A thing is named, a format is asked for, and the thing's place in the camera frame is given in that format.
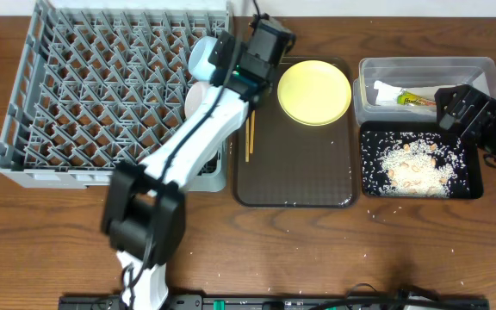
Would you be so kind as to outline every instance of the transparent container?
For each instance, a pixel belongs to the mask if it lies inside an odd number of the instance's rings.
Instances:
[[[357,123],[436,121],[435,107],[376,105],[375,81],[402,88],[469,84],[496,99],[496,67],[488,57],[398,57],[363,59],[353,83]]]

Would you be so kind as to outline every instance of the white backdrop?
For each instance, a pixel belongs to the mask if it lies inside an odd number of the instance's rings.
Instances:
[[[35,0],[0,0],[0,16],[29,16]],[[221,9],[226,0],[50,0],[55,7]],[[231,0],[240,14],[241,0]],[[493,0],[258,0],[272,16],[461,16],[496,17]]]

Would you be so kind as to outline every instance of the chopsticks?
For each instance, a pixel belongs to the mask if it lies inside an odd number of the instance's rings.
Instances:
[[[246,119],[245,160],[250,162],[250,154],[254,153],[254,130],[256,127],[256,111],[251,111],[251,118]]]

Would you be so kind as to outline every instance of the brown tabletop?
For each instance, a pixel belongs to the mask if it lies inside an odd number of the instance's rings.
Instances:
[[[496,19],[282,20],[298,35],[293,55],[342,57],[355,76],[366,57],[496,63]],[[0,17],[0,130],[28,23]],[[381,291],[411,283],[485,295],[496,309],[496,170],[481,169],[485,194],[476,201],[361,196],[347,210],[285,210],[241,207],[231,183],[189,194],[167,282],[209,295],[343,295],[359,282]],[[63,294],[120,288],[120,265],[99,233],[106,190],[24,189],[0,175],[0,309],[54,309]]]

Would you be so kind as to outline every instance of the wooden table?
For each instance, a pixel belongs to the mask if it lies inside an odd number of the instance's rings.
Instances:
[[[284,18],[293,55],[488,56],[496,19]],[[0,130],[29,19],[0,17]],[[172,288],[220,295],[343,295],[359,282],[485,295],[496,309],[496,170],[476,201],[370,199],[333,211],[241,207],[229,187],[188,196]],[[23,189],[0,175],[0,309],[54,309],[66,293],[109,294],[120,265],[99,232],[106,187]]]

